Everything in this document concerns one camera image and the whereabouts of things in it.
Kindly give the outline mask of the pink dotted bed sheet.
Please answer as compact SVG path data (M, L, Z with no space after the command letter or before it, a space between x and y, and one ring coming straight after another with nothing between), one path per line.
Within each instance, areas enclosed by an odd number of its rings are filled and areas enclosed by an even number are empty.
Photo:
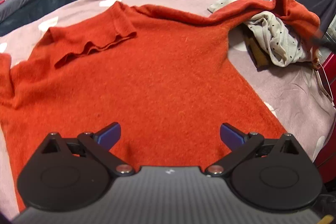
M25 61L47 28L90 18L117 1L130 6L161 5L207 16L209 5L218 0L77 0L1 37L1 51L11 54L13 64ZM315 159L329 143L335 119L335 110L317 75L302 65L258 71L248 55L240 28L229 34L228 58L272 114L295 135L309 157Z

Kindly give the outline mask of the orange knit sweater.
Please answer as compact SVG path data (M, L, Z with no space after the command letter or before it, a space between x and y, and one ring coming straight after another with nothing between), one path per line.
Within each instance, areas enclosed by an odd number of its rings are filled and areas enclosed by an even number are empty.
M284 128L228 59L228 33L270 11L304 39L319 17L295 0L239 0L204 17L163 6L106 11L51 27L26 61L1 54L1 128L14 177L49 132L121 125L130 165L207 167L227 154L227 122L268 138Z

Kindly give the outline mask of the cream dotted cloth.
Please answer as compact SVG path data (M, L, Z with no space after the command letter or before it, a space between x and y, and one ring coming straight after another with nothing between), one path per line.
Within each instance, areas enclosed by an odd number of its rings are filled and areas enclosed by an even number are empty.
M311 40L319 34L319 17L295 0L271 2L273 10L259 12L244 22L259 47L278 67L318 63L318 46Z

